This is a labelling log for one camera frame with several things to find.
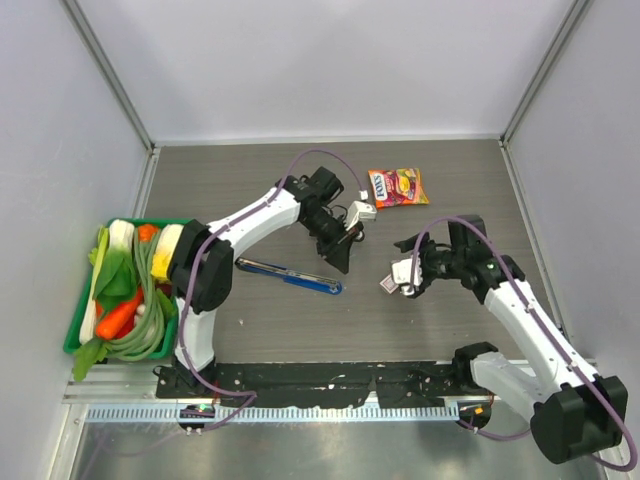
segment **wood grain surface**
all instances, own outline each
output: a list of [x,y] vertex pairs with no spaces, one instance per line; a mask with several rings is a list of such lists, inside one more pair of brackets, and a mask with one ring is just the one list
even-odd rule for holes
[[[274,185],[293,157],[312,145],[235,145],[163,148],[147,217],[188,217],[203,223],[229,215]],[[244,256],[340,279],[337,296],[236,270],[233,290],[219,308],[214,346],[225,362],[448,360],[456,348],[490,341],[521,358],[504,327],[456,281],[439,281],[417,300],[388,295],[378,283],[392,260],[393,242],[417,233],[442,215],[477,213],[491,240],[514,257],[548,309],[542,281],[498,142],[494,140],[323,144],[346,158],[369,188],[368,169],[419,167],[428,206],[395,207],[365,224],[344,276],[316,254],[299,224],[275,232]],[[356,182],[337,161],[311,154],[294,170],[311,175],[324,165],[346,190],[336,203],[348,207]],[[448,241],[446,227],[434,238]]]

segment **white ruler strip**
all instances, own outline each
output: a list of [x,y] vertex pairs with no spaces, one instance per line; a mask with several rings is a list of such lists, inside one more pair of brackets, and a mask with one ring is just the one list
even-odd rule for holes
[[[216,406],[216,417],[180,415],[187,403],[181,404],[97,404],[89,407],[86,423],[212,423],[235,411]],[[459,420],[458,404],[446,407],[380,408],[365,404],[359,408],[247,408],[234,417],[233,423],[337,423],[337,422],[439,422]]]

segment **vegetable basket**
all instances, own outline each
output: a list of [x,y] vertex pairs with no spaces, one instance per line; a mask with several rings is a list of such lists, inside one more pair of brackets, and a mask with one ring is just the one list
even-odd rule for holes
[[[111,223],[116,220],[111,219],[107,226],[111,225]],[[127,222],[132,223],[133,225],[139,227],[140,225],[144,225],[150,223],[159,228],[164,228],[169,224],[181,224],[184,225],[189,220],[188,219],[157,219],[157,218],[120,218],[119,220],[126,220]],[[71,320],[71,325],[69,326],[69,331],[67,332],[67,336],[65,338],[62,349],[65,353],[73,354],[76,350],[80,348],[80,328],[82,326],[82,319],[84,317],[84,311],[87,308],[87,302],[89,301],[89,290],[91,289],[91,272],[89,272],[89,276],[87,281],[84,284],[82,289],[82,293],[80,295],[80,299],[78,300],[78,304],[76,305],[75,312],[73,314],[73,318]],[[158,345],[155,352],[150,354],[147,358],[158,359],[169,356],[172,353],[174,340],[176,336],[176,331],[178,330],[178,316],[179,313],[176,313],[171,318],[168,319],[166,331],[162,342]]]

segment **white wall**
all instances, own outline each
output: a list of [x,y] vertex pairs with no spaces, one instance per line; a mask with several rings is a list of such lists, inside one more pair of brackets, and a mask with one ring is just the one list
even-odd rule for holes
[[503,132],[571,0],[81,0],[161,142]]
[[98,224],[145,152],[57,1],[0,2],[0,477],[45,478]]
[[640,440],[640,3],[593,2],[512,150],[578,348]]

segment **chip bag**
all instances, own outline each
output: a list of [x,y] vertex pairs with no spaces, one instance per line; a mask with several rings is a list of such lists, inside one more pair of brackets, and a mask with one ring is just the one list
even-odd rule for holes
[[369,170],[376,208],[396,205],[427,205],[429,199],[422,188],[418,168],[397,170]]

